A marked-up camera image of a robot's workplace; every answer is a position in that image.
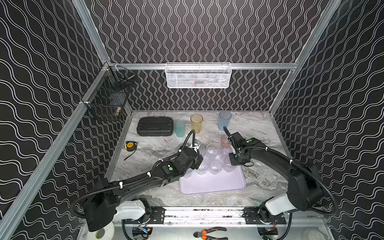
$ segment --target tape measure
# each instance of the tape measure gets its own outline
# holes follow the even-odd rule
[[[127,142],[125,143],[124,148],[125,148],[125,150],[127,150],[128,152],[135,151],[136,148],[137,148],[137,142],[134,142],[134,141],[127,141]]]
[[[135,142],[135,141],[126,141],[125,145],[124,145],[124,148],[128,152],[132,152],[133,151],[132,154],[134,154],[136,149],[137,149],[137,142]],[[127,160],[130,156],[132,156],[132,154],[129,155],[128,157],[124,158],[124,161]]]

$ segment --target black robotic arm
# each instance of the black robotic arm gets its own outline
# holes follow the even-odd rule
[[[263,202],[258,208],[256,218],[263,222],[272,222],[275,216],[285,211],[312,210],[325,215],[333,215],[337,212],[336,201],[319,180],[315,166],[303,166],[284,154],[268,148],[256,138],[246,140],[238,132],[230,134],[226,127],[224,131],[233,147],[233,153],[229,154],[233,166],[247,166],[253,158],[265,163],[288,181],[287,193]],[[191,135],[193,144],[191,147],[186,147]],[[157,161],[150,171],[122,181],[111,183],[107,179],[98,181],[90,193],[71,204],[71,213],[74,216],[86,218],[91,232],[103,228],[112,221],[117,214],[116,207],[124,201],[131,201],[139,193],[148,189],[178,181],[189,168],[197,169],[203,160],[198,150],[199,144],[200,142],[195,140],[195,131],[192,130],[176,154]],[[325,194],[333,203],[334,209],[331,212],[312,207]],[[77,204],[82,205],[84,214],[75,210]]]
[[[228,140],[233,147],[229,154],[231,164],[244,165],[251,159],[259,160],[277,171],[288,181],[287,193],[266,200],[260,205],[258,218],[264,222],[271,222],[274,216],[286,211],[312,210],[323,215],[334,215],[338,205],[329,189],[320,181],[320,175],[315,165],[310,167],[292,160],[284,154],[268,148],[256,138],[244,139],[240,133],[230,134],[224,127]],[[328,195],[333,204],[333,211],[324,212],[312,207],[317,201]]]
[[[189,148],[186,143],[191,135],[194,144]],[[130,201],[151,188],[178,181],[189,168],[197,169],[203,161],[198,150],[199,144],[195,140],[195,131],[192,130],[176,154],[160,159],[150,171],[121,181],[108,182],[106,178],[101,179],[90,193],[71,204],[71,213],[76,217],[86,218],[91,232],[105,227],[112,221],[116,207],[124,201]],[[84,214],[75,209],[77,204],[82,205]]]

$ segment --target black tool case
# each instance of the black tool case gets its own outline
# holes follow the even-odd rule
[[[137,134],[140,136],[171,136],[173,120],[170,117],[144,117],[137,124]]]

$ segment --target wavy pattern wallpaper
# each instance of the wavy pattern wallpaper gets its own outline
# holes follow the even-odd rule
[[[384,236],[383,62],[384,1],[344,0],[275,115],[339,202],[336,240]]]
[[[86,0],[114,63],[292,63],[328,0]]]
[[[164,71],[135,71],[134,110],[269,110],[289,70],[233,70],[229,88],[168,88]],[[119,67],[115,74],[123,78]]]
[[[70,204],[104,178],[123,126],[124,120],[96,121],[86,113],[23,217],[13,240],[77,238],[82,222],[70,215]]]
[[[0,0],[0,219],[98,74],[70,0]]]

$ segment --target pliers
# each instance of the pliers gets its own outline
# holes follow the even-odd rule
[[[201,232],[195,232],[193,234],[194,237],[201,237],[203,240],[228,240],[227,237],[222,237],[222,238],[215,238],[211,236],[207,236],[207,233],[210,232],[215,232],[215,231],[226,231],[227,229],[225,227],[214,227],[210,229],[204,229]]]

